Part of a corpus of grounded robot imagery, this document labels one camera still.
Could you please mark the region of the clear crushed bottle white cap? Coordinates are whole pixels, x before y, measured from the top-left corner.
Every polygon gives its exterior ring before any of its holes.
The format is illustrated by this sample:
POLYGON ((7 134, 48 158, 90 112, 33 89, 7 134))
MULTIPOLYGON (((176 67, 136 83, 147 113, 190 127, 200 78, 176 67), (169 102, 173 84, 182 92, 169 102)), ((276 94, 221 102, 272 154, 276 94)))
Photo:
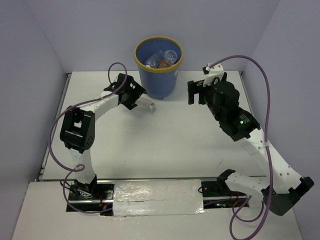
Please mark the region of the clear crushed bottle white cap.
POLYGON ((148 68, 157 69, 164 60, 164 54, 165 52, 163 50, 155 51, 147 58, 147 60, 144 62, 144 65, 148 68))

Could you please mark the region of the orange label long bottle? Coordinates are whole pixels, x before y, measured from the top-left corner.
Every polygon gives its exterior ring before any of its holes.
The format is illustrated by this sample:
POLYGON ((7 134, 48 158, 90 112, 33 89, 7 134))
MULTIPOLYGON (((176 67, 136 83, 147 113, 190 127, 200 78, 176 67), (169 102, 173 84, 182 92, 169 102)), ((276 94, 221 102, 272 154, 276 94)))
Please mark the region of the orange label long bottle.
POLYGON ((158 65, 158 69, 165 69, 165 68, 169 68, 172 67, 174 65, 174 63, 172 62, 166 62, 164 59, 160 62, 160 64, 158 65))

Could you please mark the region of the blue label clear bottle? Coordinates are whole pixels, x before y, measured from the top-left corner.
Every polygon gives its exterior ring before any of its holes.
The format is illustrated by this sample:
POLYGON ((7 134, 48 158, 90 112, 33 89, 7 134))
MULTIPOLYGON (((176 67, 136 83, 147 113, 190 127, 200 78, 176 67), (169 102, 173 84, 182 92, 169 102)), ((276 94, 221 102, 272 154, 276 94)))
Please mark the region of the blue label clear bottle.
POLYGON ((178 59, 178 54, 174 50, 170 49, 164 52, 163 59, 168 65, 173 65, 178 59))

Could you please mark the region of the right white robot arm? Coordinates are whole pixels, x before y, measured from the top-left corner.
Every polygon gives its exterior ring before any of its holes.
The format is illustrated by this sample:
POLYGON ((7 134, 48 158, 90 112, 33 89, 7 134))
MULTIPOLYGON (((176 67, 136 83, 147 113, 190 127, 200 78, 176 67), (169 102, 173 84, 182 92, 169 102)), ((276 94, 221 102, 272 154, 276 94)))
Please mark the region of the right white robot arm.
POLYGON ((277 216, 285 215, 314 186, 313 180, 296 172, 264 139, 265 133, 258 121, 239 106, 240 93, 227 81, 221 64, 209 63, 202 70, 204 80, 187 83, 188 104, 194 104, 198 95, 198 103, 208 107, 222 131, 241 146, 269 178, 258 179, 227 169, 216 181, 202 182, 203 196, 240 192, 259 198, 265 204, 271 200, 269 210, 277 216))

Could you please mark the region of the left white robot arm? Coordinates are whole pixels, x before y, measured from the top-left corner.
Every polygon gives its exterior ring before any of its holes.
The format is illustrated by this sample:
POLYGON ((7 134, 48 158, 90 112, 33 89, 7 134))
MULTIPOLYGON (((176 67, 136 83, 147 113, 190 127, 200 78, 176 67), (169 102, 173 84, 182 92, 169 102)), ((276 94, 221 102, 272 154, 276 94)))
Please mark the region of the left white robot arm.
POLYGON ((103 89, 97 100, 65 113, 59 137, 69 150, 76 169, 74 189, 86 199, 93 199, 98 194, 90 150, 95 141, 96 121, 119 105, 131 111, 138 106, 137 101, 145 93, 146 90, 132 76, 120 73, 114 82, 103 89))

